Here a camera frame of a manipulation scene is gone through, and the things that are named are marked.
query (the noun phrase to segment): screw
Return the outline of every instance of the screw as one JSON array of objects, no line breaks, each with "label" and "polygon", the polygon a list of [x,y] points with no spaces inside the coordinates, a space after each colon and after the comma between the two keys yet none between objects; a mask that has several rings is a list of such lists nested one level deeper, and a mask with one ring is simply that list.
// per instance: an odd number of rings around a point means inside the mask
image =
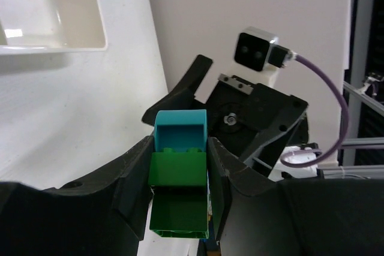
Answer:
[{"label": "screw", "polygon": [[234,124],[236,124],[237,123],[236,114],[229,113],[227,116],[224,116],[224,123],[227,124],[228,126],[233,126]]}]

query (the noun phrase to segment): teal lego brick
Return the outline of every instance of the teal lego brick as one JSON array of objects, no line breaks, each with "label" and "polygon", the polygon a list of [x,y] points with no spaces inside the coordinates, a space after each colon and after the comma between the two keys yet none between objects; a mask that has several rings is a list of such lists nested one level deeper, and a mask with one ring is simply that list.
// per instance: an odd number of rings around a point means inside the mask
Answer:
[{"label": "teal lego brick", "polygon": [[206,150],[206,110],[162,110],[155,120],[155,151],[172,148],[185,152],[191,147]]},{"label": "teal lego brick", "polygon": [[190,151],[154,152],[149,168],[148,184],[168,187],[206,186],[206,153],[194,152],[193,149]]},{"label": "teal lego brick", "polygon": [[161,237],[206,239],[207,208],[207,195],[155,193],[149,229]]}]

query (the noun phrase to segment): cable connector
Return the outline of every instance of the cable connector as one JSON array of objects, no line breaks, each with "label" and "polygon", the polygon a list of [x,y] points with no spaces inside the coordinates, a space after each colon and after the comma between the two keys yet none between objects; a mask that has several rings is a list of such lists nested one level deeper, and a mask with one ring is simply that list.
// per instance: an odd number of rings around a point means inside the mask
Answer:
[{"label": "cable connector", "polygon": [[296,53],[280,45],[275,45],[269,55],[268,63],[278,68],[284,68],[287,61],[294,60]]}]

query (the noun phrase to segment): depth camera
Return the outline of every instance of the depth camera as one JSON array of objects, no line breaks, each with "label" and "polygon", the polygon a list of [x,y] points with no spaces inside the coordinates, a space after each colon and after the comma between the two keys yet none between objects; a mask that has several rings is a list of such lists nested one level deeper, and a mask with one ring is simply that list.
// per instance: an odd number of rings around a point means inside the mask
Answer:
[{"label": "depth camera", "polygon": [[272,47],[278,37],[269,32],[249,27],[239,35],[235,51],[235,61],[255,71],[262,71],[268,63]]}]

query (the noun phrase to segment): green lego brick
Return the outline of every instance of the green lego brick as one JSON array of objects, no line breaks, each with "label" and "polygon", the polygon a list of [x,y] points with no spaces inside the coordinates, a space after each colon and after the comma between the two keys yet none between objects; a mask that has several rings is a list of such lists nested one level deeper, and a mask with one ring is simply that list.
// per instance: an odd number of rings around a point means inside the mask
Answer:
[{"label": "green lego brick", "polygon": [[207,195],[155,193],[149,229],[162,237],[207,239],[207,205]]},{"label": "green lego brick", "polygon": [[189,149],[190,152],[154,152],[149,169],[148,184],[151,186],[206,186],[206,153]]}]

